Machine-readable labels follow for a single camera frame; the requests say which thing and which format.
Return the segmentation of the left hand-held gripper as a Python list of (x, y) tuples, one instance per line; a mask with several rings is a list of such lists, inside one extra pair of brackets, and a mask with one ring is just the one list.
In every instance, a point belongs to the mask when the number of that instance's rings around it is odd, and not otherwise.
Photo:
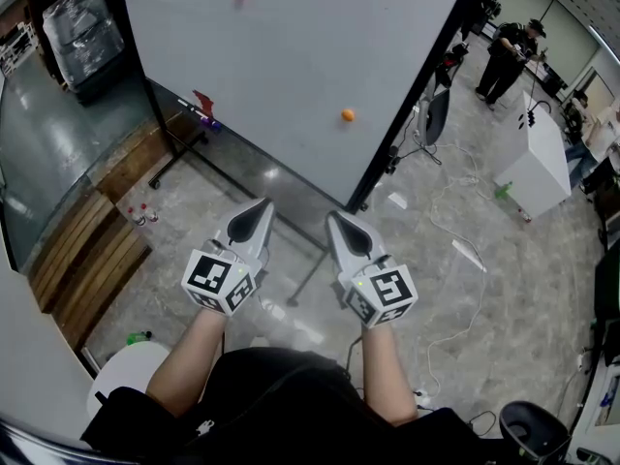
[(181, 280), (194, 303), (232, 316), (256, 292), (274, 214), (271, 199), (254, 199), (220, 219), (215, 237), (192, 251)]

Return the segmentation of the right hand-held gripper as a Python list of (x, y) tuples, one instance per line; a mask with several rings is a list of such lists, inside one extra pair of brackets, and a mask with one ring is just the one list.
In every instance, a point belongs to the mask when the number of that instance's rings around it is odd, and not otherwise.
[(355, 215), (331, 211), (325, 218), (330, 251), (345, 289), (344, 302), (366, 328), (402, 318), (418, 301), (418, 292), (408, 267), (383, 256), (359, 270), (382, 242), (378, 232)]

